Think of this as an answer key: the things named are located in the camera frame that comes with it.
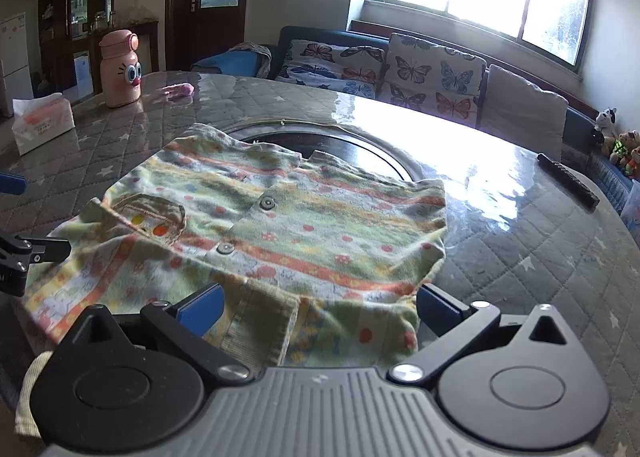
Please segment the colourful patterned child shirt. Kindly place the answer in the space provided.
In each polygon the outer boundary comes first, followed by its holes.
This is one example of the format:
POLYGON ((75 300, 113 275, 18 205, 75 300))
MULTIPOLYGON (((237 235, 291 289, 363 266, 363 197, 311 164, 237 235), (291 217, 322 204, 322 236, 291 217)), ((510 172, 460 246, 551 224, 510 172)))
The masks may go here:
POLYGON ((136 313, 218 284, 224 313, 205 338, 250 369, 397 364, 418 347, 416 292, 444 264, 446 214, 440 180, 192 125, 58 225, 64 262, 30 271, 20 318, 36 359, 16 433, 38 435, 32 386, 91 304, 136 313))

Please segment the white tissue box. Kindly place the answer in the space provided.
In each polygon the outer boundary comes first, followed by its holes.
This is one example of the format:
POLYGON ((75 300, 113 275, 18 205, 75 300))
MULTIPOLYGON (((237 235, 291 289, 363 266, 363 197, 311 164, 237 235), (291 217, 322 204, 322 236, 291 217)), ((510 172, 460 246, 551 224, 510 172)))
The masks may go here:
POLYGON ((72 105, 62 93, 14 99, 13 110, 12 133, 21 156, 75 128, 72 105))

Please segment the white refrigerator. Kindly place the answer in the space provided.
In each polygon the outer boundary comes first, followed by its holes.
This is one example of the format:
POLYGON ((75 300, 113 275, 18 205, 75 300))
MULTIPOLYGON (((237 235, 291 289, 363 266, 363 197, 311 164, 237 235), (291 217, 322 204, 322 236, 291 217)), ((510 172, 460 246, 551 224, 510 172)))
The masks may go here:
POLYGON ((27 49, 26 14, 1 21, 1 113, 12 118, 14 99, 32 99, 32 79, 27 49))

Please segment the pink cartoon water bottle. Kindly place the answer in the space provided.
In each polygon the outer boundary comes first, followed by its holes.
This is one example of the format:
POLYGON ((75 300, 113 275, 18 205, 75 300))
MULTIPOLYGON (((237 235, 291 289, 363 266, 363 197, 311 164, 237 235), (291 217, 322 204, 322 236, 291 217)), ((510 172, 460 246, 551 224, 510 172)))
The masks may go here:
POLYGON ((112 31, 99 42, 101 83, 108 108, 129 105, 141 96, 142 68, 138 46, 138 36, 129 30, 112 31))

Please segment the small pink wrapper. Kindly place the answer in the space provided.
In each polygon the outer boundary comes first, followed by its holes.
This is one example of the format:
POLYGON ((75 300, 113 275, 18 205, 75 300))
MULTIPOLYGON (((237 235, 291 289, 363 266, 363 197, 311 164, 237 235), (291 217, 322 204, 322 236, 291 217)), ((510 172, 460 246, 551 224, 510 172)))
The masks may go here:
POLYGON ((160 95, 167 99, 191 97, 193 93, 194 86, 191 83, 172 84, 160 89, 160 95))

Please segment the dark wooden display cabinet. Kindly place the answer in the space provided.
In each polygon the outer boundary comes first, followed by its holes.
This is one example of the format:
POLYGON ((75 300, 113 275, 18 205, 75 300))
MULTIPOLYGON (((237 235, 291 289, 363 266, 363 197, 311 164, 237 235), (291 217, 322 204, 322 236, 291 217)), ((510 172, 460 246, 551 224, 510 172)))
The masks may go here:
POLYGON ((99 42, 107 32, 129 29, 139 35, 144 73, 160 68, 157 19, 140 9, 121 15, 114 0, 38 0, 42 79, 77 102, 102 91, 99 42))

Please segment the black remote control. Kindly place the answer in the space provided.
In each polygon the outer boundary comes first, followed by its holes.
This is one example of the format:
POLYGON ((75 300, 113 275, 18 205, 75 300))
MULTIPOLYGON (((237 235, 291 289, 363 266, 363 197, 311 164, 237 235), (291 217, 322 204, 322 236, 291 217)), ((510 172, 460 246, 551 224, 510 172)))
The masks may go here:
POLYGON ((588 186, 582 183, 576 175, 570 173, 566 166, 552 160, 543 152, 537 154, 537 162, 544 172, 547 172, 554 178, 586 210, 594 211, 597 208, 600 199, 588 186))

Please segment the orange plush toy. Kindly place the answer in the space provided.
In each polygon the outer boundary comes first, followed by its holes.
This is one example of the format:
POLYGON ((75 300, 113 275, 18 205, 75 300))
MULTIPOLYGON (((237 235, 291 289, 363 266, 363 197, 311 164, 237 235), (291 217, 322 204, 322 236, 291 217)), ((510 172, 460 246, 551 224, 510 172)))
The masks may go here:
POLYGON ((627 163, 624 168, 626 177, 631 180, 637 180, 639 177, 640 168, 640 145, 634 147, 634 149, 627 156, 627 163))

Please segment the blue sofa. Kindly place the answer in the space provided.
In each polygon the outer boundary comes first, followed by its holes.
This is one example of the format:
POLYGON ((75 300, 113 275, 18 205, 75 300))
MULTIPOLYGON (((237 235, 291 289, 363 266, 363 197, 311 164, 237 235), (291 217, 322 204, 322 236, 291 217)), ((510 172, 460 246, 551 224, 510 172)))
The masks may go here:
POLYGON ((460 45, 403 31, 376 36, 287 26, 277 44, 243 42, 191 68, 325 88, 477 128, 584 173, 616 211, 639 194, 639 133, 616 134, 614 108, 590 109, 549 82, 460 45))

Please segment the green brown plush toy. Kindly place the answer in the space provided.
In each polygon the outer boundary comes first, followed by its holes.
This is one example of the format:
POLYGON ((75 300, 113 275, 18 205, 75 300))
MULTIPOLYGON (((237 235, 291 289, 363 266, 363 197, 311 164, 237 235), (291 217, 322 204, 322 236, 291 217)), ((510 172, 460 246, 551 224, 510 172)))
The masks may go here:
POLYGON ((605 136, 601 154, 607 157, 612 165, 625 166, 631 151, 639 145, 639 133, 628 131, 619 136, 605 136))

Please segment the blue folded cloth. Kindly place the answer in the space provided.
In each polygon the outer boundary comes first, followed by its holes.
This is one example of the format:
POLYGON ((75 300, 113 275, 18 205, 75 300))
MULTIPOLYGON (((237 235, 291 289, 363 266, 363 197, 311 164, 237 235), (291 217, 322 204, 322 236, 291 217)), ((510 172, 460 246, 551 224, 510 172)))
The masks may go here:
POLYGON ((243 42, 226 52, 194 62, 192 71, 267 79, 271 69, 272 50, 255 42, 243 42))

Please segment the black white plush toy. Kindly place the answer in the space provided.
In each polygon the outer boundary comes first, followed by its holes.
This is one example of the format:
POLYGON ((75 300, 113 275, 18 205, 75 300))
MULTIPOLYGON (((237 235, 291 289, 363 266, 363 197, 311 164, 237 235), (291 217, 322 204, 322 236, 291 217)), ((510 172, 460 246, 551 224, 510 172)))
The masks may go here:
POLYGON ((603 143, 605 139, 616 135, 616 112, 617 109, 615 107, 610 107, 598 113, 596 125, 594 126, 594 134, 596 134, 598 143, 603 143))

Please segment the plain white cushion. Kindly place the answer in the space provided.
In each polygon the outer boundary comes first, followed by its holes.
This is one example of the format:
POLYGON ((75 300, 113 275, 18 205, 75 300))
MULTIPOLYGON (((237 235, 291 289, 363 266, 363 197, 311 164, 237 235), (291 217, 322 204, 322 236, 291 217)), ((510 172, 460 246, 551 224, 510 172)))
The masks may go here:
POLYGON ((567 100, 522 76, 490 65, 480 131, 559 160, 567 100))

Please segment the black round induction cooktop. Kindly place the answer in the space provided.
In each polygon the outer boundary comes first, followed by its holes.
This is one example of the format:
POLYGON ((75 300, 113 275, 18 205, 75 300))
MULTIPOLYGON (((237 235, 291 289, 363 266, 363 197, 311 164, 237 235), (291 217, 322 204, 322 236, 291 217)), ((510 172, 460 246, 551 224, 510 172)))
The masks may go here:
POLYGON ((416 182, 425 177, 420 163, 382 139, 345 130, 338 125, 299 121, 258 121, 226 131, 245 143, 269 143, 294 150, 305 159, 316 151, 340 158, 364 171, 416 182))

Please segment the butterfly print cushion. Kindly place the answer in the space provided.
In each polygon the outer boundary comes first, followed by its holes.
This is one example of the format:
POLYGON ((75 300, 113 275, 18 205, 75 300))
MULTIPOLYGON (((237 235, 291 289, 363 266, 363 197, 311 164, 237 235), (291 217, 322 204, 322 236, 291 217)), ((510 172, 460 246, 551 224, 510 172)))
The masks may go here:
POLYGON ((475 128, 486 61, 413 36, 390 36, 378 100, 475 128))
POLYGON ((276 80, 375 99, 385 50, 293 40, 276 80))

